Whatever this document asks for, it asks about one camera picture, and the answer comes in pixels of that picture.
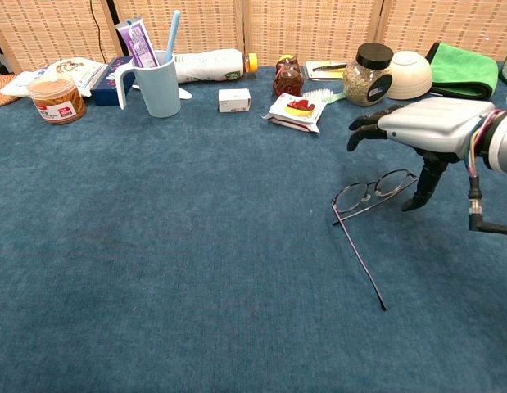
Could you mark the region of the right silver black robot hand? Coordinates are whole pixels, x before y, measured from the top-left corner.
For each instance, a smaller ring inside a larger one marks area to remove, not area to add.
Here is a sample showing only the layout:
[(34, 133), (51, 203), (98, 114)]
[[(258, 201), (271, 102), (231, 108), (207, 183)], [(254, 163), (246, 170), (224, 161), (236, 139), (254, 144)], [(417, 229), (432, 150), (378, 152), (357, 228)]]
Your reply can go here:
[(354, 151), (364, 139), (390, 139), (414, 148), (423, 157), (417, 189), (403, 211), (426, 205), (449, 163), (464, 159), (473, 127), (495, 109), (488, 101), (433, 97), (405, 106), (361, 115), (350, 125), (346, 149)]

